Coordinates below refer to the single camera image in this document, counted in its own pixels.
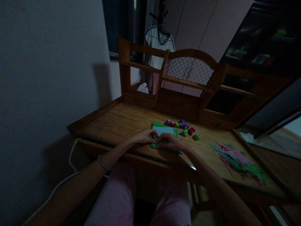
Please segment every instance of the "hand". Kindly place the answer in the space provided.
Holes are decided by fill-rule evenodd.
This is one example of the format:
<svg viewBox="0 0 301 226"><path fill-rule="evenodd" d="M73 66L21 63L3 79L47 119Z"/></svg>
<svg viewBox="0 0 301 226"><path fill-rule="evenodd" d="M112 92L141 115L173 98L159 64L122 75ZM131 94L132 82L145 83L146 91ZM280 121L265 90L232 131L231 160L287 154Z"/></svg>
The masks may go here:
<svg viewBox="0 0 301 226"><path fill-rule="evenodd" d="M155 138L158 137L158 133L154 129L145 129L139 133L130 137L133 143L156 143Z"/></svg>
<svg viewBox="0 0 301 226"><path fill-rule="evenodd" d="M163 139L168 139L168 143L160 144L160 142ZM170 133L162 133L161 136L159 137L157 143L159 144L158 148L168 148L168 149L172 149L175 151L182 151L182 152L189 149L189 146L187 144L185 144L179 138L177 138L175 135L170 134Z"/></svg>

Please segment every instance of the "light blue paper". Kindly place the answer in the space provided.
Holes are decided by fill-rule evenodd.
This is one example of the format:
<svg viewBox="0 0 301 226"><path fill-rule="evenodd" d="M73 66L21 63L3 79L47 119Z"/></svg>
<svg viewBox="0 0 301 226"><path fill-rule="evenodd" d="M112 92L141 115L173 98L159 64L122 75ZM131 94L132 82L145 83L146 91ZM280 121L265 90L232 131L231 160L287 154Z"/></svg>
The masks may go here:
<svg viewBox="0 0 301 226"><path fill-rule="evenodd" d="M175 130L172 127L156 127L154 126L153 129L155 129L158 133L158 137L161 136L162 133L170 133L175 135Z"/></svg>

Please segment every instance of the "bracelet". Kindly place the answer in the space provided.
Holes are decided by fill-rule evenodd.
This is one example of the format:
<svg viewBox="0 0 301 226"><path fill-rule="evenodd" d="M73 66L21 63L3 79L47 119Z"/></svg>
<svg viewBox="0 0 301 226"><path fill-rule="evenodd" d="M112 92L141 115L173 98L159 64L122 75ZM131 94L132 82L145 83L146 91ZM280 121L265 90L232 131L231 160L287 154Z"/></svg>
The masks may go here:
<svg viewBox="0 0 301 226"><path fill-rule="evenodd" d="M105 171L110 171L111 169L109 169L104 163L103 161L101 160L101 157L102 155L99 155L97 156L97 161L98 163L102 166L102 168L105 170Z"/></svg>

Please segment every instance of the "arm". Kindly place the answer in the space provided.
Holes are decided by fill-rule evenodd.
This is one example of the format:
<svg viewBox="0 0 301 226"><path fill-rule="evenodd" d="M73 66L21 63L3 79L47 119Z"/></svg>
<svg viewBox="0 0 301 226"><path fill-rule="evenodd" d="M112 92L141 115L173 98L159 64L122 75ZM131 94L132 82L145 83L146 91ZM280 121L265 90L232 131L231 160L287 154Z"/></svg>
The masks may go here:
<svg viewBox="0 0 301 226"><path fill-rule="evenodd" d="M219 209L231 225L261 225L252 211L227 183L187 144L172 134L163 133L158 143L165 138L169 143L160 144L158 148L169 148L182 151L192 162L208 191L212 194Z"/></svg>
<svg viewBox="0 0 301 226"><path fill-rule="evenodd" d="M154 143L150 136L158 137L155 130L143 130L104 154L102 162L109 168L134 144ZM90 193L105 175L106 170L94 161L73 178L64 183L53 197L29 222L29 225L60 225L72 210Z"/></svg>

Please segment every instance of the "wrist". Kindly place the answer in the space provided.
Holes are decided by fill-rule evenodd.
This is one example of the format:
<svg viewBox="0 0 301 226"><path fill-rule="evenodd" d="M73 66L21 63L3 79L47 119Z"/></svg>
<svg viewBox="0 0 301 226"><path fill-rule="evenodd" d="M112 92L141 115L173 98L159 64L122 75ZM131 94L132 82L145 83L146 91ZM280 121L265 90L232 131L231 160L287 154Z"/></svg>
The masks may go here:
<svg viewBox="0 0 301 226"><path fill-rule="evenodd" d="M185 147L183 148L182 152L184 154L188 153L188 152L192 152L193 149L189 146L189 145L185 145Z"/></svg>
<svg viewBox="0 0 301 226"><path fill-rule="evenodd" d="M135 140L135 138L133 136L131 136L130 138L128 138L124 141L124 144L126 146L128 146L128 148L132 147L136 143L137 143L137 141Z"/></svg>

